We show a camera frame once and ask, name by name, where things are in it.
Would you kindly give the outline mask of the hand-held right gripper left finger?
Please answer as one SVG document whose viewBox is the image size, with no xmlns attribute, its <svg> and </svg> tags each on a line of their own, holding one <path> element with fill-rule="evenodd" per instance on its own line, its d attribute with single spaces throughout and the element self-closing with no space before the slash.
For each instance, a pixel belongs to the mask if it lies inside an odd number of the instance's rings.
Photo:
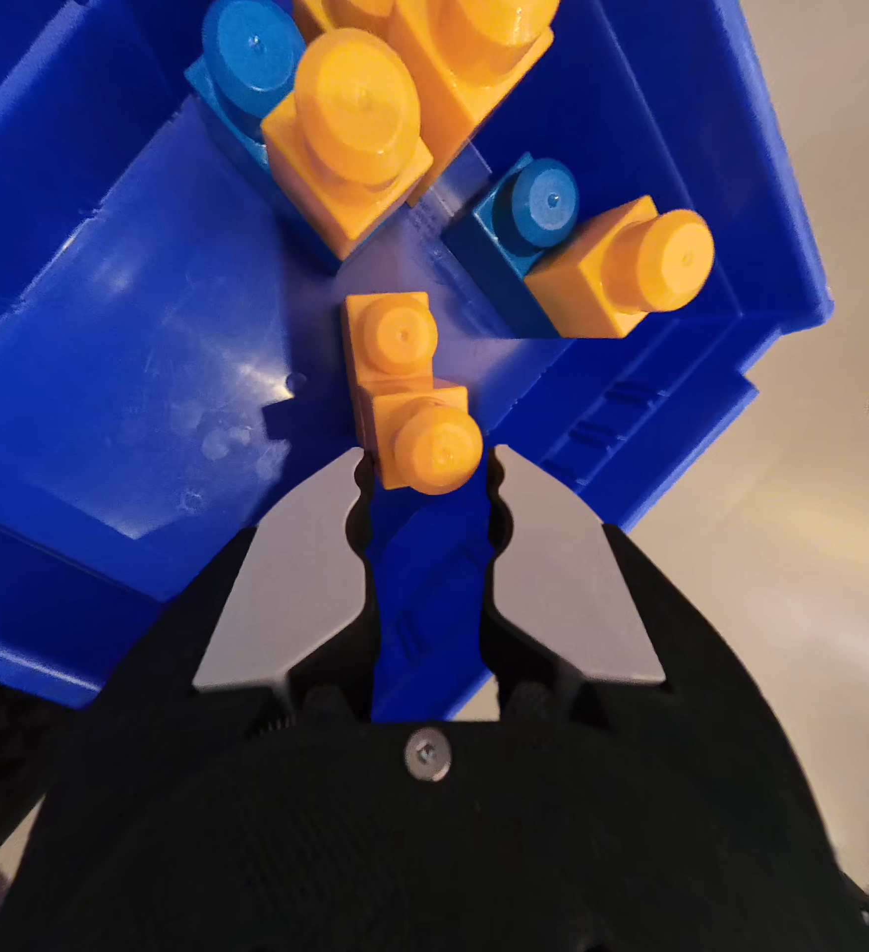
<svg viewBox="0 0 869 952">
<path fill-rule="evenodd" d="M 333 686 L 357 718 L 371 715 L 381 648 L 367 547 L 375 477 L 347 450 L 259 522 L 192 685 L 267 686 L 291 712 Z"/>
</svg>

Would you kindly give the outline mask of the blue plastic bin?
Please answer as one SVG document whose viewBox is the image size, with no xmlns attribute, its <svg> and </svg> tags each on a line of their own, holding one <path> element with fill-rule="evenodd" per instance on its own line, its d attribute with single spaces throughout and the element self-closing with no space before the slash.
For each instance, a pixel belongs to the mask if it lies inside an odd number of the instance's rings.
<svg viewBox="0 0 869 952">
<path fill-rule="evenodd" d="M 554 43 L 336 272 L 214 142 L 208 2 L 0 2 L 0 684 L 83 707 L 251 519 L 355 445 L 339 307 L 428 292 L 435 374 L 632 530 L 833 303 L 741 2 L 562 2 Z M 619 340 L 517 340 L 443 231 L 527 152 L 715 265 Z"/>
</svg>

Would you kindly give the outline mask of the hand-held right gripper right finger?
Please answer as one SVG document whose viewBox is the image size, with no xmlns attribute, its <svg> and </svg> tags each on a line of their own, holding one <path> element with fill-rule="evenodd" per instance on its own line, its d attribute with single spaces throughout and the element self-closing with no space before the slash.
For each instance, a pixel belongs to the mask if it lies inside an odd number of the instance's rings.
<svg viewBox="0 0 869 952">
<path fill-rule="evenodd" d="M 490 449 L 481 658 L 501 715 L 517 693 L 570 716 L 598 684 L 666 683 L 610 544 L 578 495 L 508 445 Z"/>
</svg>

